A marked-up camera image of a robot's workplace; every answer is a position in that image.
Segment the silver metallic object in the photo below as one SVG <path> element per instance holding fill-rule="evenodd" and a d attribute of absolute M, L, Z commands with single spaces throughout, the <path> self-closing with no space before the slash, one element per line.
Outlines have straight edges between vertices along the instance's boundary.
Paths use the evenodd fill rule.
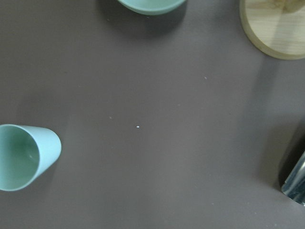
<path fill-rule="evenodd" d="M 282 185 L 282 192 L 290 199 L 305 206 L 305 153 Z"/>

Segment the wooden base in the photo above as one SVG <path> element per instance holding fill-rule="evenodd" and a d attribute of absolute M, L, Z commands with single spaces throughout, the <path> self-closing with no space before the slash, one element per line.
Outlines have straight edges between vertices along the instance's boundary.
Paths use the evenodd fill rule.
<path fill-rule="evenodd" d="M 240 0 L 240 17 L 250 41 L 283 60 L 305 58 L 305 7 L 288 11 L 286 0 Z"/>

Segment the light blue cup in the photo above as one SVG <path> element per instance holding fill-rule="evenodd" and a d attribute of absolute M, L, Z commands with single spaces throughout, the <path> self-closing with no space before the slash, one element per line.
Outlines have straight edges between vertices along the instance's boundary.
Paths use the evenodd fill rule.
<path fill-rule="evenodd" d="M 61 141 L 51 130 L 0 125 L 0 189 L 20 190 L 32 183 L 61 154 Z"/>
<path fill-rule="evenodd" d="M 145 15 L 168 13 L 179 7 L 185 0 L 118 0 L 132 11 Z"/>

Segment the gray surface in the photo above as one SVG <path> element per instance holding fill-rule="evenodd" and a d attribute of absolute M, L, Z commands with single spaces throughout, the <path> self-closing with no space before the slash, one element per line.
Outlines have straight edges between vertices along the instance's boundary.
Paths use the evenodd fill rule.
<path fill-rule="evenodd" d="M 277 176 L 305 134 L 305 61 L 259 52 L 237 0 L 149 18 L 2 0 L 0 21 L 0 122 L 63 144 L 32 185 L 0 192 L 0 228 L 304 228 Z"/>

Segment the cup rim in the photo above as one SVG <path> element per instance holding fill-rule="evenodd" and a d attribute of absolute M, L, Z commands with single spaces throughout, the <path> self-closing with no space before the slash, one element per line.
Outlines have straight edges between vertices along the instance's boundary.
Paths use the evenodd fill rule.
<path fill-rule="evenodd" d="M 166 6 L 166 7 L 161 7 L 161 8 L 142 8 L 142 7 L 138 7 L 136 5 L 132 5 L 129 3 L 128 0 L 118 0 L 120 3 L 122 3 L 123 5 L 127 6 L 127 7 L 130 7 L 132 9 L 135 9 L 135 10 L 140 10 L 140 11 L 146 11 L 146 12 L 159 12 L 159 11 L 164 11 L 164 10 L 167 10 L 167 9 L 170 9 L 170 8 L 173 8 L 173 7 L 178 7 L 179 5 L 181 5 L 183 2 L 185 2 L 186 0 L 176 0 L 175 3 L 169 5 L 169 6 Z"/>
<path fill-rule="evenodd" d="M 41 163 L 40 163 L 40 160 L 41 160 L 41 154 L 40 154 L 40 152 L 41 152 L 41 151 L 40 151 L 40 149 L 39 149 L 39 146 L 38 146 L 38 144 L 37 144 L 37 142 L 36 142 L 34 136 L 33 136 L 33 135 L 31 134 L 31 132 L 29 132 L 26 128 L 24 128 L 23 126 L 20 126 L 20 125 L 16 125 L 16 124 L 2 124 L 2 125 L 0 125 L 0 128 L 6 127 L 6 126 L 9 126 L 9 127 L 16 127 L 16 128 L 18 128 L 18 129 L 23 130 L 23 131 L 26 132 L 27 134 L 29 134 L 29 135 L 31 136 L 31 138 L 33 139 L 33 141 L 35 142 L 35 145 L 36 145 L 36 147 L 37 147 L 38 154 L 39 154 L 38 166 L 37 166 L 37 168 L 36 168 L 35 173 L 32 175 L 32 178 L 31 178 L 28 182 L 26 182 L 25 184 L 23 184 L 23 185 L 21 185 L 21 186 L 19 186 L 19 187 L 17 187 L 17 188 L 1 188 L 1 187 L 0 187 L 0 190 L 3 190 L 3 191 L 18 191 L 18 190 L 23 189 L 23 188 L 25 188 L 26 186 L 28 186 L 28 185 L 29 185 L 30 183 L 32 183 L 33 180 L 35 180 L 35 178 L 37 177 L 38 171 L 39 171 L 40 166 L 41 166 Z"/>

